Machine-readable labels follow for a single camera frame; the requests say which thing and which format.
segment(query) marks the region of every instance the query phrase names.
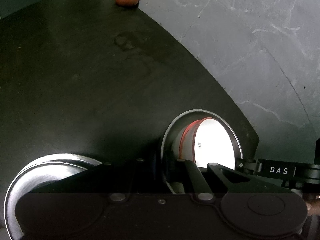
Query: curved metal edge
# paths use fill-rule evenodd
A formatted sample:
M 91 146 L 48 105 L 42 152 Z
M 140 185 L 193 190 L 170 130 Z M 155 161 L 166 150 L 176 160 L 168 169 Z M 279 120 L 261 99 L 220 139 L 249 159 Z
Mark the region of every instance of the curved metal edge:
M 188 110 L 186 112 L 183 112 L 182 114 L 179 114 L 171 123 L 170 125 L 168 126 L 167 130 L 165 131 L 165 134 L 164 134 L 164 137 L 163 137 L 163 140 L 162 140 L 162 143 L 161 143 L 161 149 L 160 149 L 160 158 L 161 158 L 161 161 L 162 161 L 162 157 L 163 157 L 163 151 L 164 151 L 164 143 L 165 143 L 165 140 L 168 136 L 168 133 L 170 131 L 170 129 L 172 128 L 172 126 L 177 122 L 177 120 L 179 120 L 181 117 L 187 115 L 187 114 L 190 114 L 190 113 L 194 113 L 194 112 L 203 112 L 203 113 L 208 113 L 208 114 L 212 114 L 214 116 L 216 116 L 217 118 L 219 118 L 222 122 L 225 123 L 226 126 L 228 126 L 228 128 L 231 130 L 231 132 L 233 133 L 234 137 L 236 138 L 236 141 L 237 141 L 237 144 L 239 146 L 239 149 L 240 149 L 240 155 L 241 155 L 241 158 L 243 159 L 243 153 L 242 153 L 242 149 L 241 149 L 241 145 L 240 145 L 240 142 L 239 142 L 239 139 L 238 137 L 236 136 L 236 133 L 234 132 L 234 130 L 230 127 L 230 125 L 223 119 L 221 118 L 220 116 L 218 116 L 217 114 L 213 113 L 213 112 L 210 112 L 210 111 L 207 111 L 207 110 L 203 110 L 203 109 L 192 109 L 192 110 Z
M 76 165 L 76 164 L 72 164 L 72 163 L 65 163 L 65 162 L 54 162 L 54 161 L 48 161 L 48 162 L 41 162 L 41 163 L 36 163 L 36 164 L 33 164 L 32 166 L 25 166 L 24 169 L 22 169 L 18 175 L 13 179 L 13 181 L 10 183 L 9 187 L 8 187 L 8 190 L 5 194 L 5 198 L 4 198 L 4 223 L 5 223 L 5 227 L 7 229 L 7 232 L 8 232 L 8 235 L 10 237 L 11 240 L 15 240 L 13 239 L 12 235 L 11 235 L 11 232 L 9 231 L 9 227 L 8 227 L 8 219 L 7 219 L 7 212 L 6 212 L 6 207 L 7 207 L 7 202 L 8 202 L 8 195 L 10 194 L 10 191 L 12 189 L 12 187 L 14 186 L 14 184 L 17 182 L 17 180 L 22 176 L 24 175 L 25 173 L 27 173 L 29 170 L 33 169 L 33 168 L 36 168 L 36 167 L 40 167 L 40 166 L 44 166 L 44 165 L 52 165 L 52 164 L 64 164 L 64 165 L 69 165 L 69 166 L 74 166 L 74 167 L 78 167 L 78 168 L 81 168 L 81 169 L 84 169 L 87 170 L 86 168 L 84 167 L 81 167 L 79 165 Z
M 24 166 L 21 169 L 21 171 L 19 171 L 19 173 L 24 171 L 25 169 L 33 166 L 33 165 L 40 164 L 40 163 L 43 163 L 43 162 L 56 161 L 56 160 L 79 161 L 79 162 L 82 162 L 82 163 L 90 164 L 92 166 L 97 166 L 97 165 L 102 164 L 102 162 L 99 162 L 99 161 L 97 161 L 97 160 L 95 160 L 93 158 L 82 156 L 82 155 L 71 154 L 71 153 L 56 153 L 56 154 L 50 154 L 50 155 L 42 156 L 42 157 L 39 157 L 39 158 L 35 159 L 34 161 L 32 161 L 29 164 L 27 164 L 26 166 Z

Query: black label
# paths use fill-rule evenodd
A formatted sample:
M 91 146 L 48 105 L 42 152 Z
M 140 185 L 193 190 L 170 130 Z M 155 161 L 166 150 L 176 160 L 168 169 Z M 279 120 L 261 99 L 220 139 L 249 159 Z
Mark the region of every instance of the black label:
M 293 165 L 274 163 L 262 163 L 262 170 L 259 172 L 259 176 L 269 178 L 285 178 L 293 177 L 296 171 L 296 167 Z

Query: red ring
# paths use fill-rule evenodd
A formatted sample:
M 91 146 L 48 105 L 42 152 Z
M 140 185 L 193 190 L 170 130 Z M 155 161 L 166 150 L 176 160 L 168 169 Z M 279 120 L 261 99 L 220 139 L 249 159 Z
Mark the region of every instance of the red ring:
M 195 132 L 193 133 L 193 138 L 192 138 L 192 159 L 193 159 L 193 162 L 194 162 L 194 163 L 196 163 L 196 157 L 195 157 L 196 133 L 197 133 L 197 131 L 198 131 L 199 126 L 202 124 L 202 122 L 203 122 L 204 120 L 207 120 L 207 119 L 214 119 L 214 118 L 212 118 L 212 117 L 206 117 L 206 118 L 200 120 L 200 122 L 198 122 L 198 123 L 196 124 L 196 129 L 195 129 Z
M 196 120 L 196 121 L 193 121 L 191 124 L 189 124 L 187 126 L 187 128 L 185 128 L 182 136 L 181 136 L 181 139 L 180 139 L 180 143 L 179 143 L 179 159 L 182 159 L 182 144 L 183 144 L 183 141 L 184 141 L 184 138 L 186 137 L 188 131 L 194 126 L 196 125 L 199 121 L 201 120 Z

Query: gray concrete wall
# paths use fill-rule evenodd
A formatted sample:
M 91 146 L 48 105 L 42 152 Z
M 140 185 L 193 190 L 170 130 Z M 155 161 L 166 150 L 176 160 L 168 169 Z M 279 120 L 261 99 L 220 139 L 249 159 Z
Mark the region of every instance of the gray concrete wall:
M 320 137 L 320 0 L 140 0 L 237 103 L 257 157 L 312 163 Z

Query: black mount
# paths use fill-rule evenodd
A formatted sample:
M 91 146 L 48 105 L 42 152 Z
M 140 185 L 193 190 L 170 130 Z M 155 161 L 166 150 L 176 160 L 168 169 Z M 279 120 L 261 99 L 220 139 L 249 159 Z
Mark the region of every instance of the black mount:
M 320 165 L 317 164 L 237 159 L 236 170 L 244 174 L 280 179 L 282 187 L 301 190 L 306 200 L 320 195 Z
M 188 160 L 159 171 L 154 160 L 101 164 L 27 193 L 16 206 L 23 239 L 303 239 L 305 202 L 259 179 L 267 162 L 243 162 L 246 174 Z

